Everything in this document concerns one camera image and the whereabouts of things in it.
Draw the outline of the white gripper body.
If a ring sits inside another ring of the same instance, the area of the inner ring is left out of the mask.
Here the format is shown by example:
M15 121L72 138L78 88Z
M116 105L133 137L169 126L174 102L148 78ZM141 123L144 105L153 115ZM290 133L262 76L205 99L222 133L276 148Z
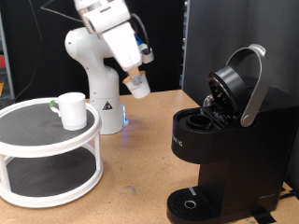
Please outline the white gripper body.
M127 73L136 73L142 64L141 54L129 22L120 24L102 33L114 58Z

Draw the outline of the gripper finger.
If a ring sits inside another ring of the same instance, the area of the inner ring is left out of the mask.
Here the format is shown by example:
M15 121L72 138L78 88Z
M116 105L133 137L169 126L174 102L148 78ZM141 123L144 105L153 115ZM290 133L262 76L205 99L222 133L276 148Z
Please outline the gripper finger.
M129 80L133 82L134 85L140 85L142 83L142 77L140 76L138 68L133 68L128 71Z

